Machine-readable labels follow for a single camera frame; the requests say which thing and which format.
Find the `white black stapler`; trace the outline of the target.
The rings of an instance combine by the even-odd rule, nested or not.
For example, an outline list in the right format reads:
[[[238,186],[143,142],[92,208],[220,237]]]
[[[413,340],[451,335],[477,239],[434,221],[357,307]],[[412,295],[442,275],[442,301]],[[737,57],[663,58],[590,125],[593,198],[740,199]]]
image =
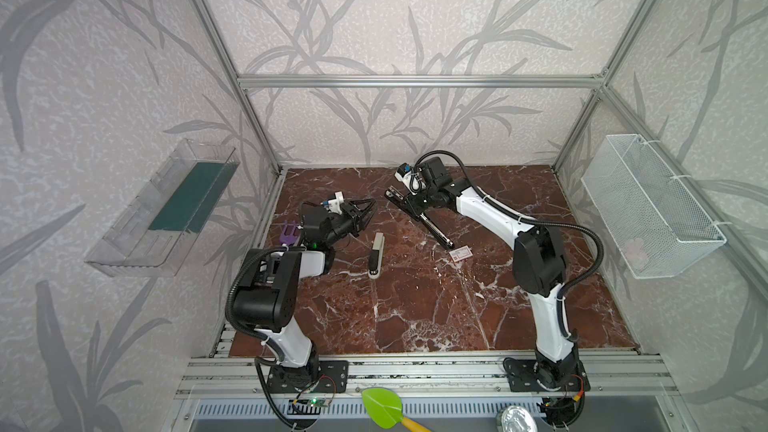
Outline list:
[[[385,236],[382,232],[377,232],[368,259],[368,276],[371,279],[381,276],[384,247]]]

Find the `red white staple box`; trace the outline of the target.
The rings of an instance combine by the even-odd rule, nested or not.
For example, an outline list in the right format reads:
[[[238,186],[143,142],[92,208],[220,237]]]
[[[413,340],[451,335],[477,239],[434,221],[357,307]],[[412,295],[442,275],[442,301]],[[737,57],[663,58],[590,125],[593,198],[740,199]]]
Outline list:
[[[462,247],[450,250],[449,255],[453,262],[461,262],[471,258],[473,256],[473,253],[469,246],[462,246]]]

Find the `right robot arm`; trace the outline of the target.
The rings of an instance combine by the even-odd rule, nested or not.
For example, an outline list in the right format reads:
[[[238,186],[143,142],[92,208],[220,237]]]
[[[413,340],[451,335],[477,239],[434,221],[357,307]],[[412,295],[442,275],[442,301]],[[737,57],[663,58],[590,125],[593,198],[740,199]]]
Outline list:
[[[503,204],[477,185],[458,156],[445,150],[427,152],[413,165],[401,164],[395,177],[408,191],[400,208],[445,244],[450,243],[448,238],[426,216],[429,208],[446,208],[470,218],[512,248],[513,276],[532,308],[535,363],[524,367],[507,359],[505,369],[544,390],[564,387],[581,365],[577,336],[568,325],[565,296],[602,265],[605,247],[599,235],[576,224],[538,220]],[[596,248],[592,265],[570,280],[566,278],[562,229],[586,235]]]

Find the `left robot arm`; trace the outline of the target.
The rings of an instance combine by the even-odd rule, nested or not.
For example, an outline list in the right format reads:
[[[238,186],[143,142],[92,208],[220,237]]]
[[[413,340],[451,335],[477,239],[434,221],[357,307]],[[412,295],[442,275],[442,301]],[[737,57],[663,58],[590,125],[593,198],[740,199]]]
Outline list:
[[[294,318],[300,281],[328,273],[334,245],[359,236],[375,208],[373,198],[349,200],[340,193],[322,203],[303,202],[294,238],[246,254],[226,297],[225,319],[236,332],[272,352],[271,359],[255,359],[258,368],[296,380],[318,379],[317,348]]]

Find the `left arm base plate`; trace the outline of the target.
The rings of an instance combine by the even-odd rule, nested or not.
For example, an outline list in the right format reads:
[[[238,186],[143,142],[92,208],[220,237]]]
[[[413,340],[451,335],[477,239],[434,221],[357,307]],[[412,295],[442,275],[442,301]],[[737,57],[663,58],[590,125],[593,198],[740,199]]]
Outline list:
[[[346,391],[350,363],[345,360],[320,360],[304,367],[275,366],[267,379],[270,393],[298,393],[309,388],[312,392],[342,393]]]

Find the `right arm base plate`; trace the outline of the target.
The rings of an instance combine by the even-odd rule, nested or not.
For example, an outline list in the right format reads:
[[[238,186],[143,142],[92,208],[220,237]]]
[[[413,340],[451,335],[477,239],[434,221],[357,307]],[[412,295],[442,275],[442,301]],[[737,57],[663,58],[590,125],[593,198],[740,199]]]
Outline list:
[[[570,359],[558,366],[545,360],[506,357],[502,366],[512,392],[575,395],[591,390],[583,364]]]

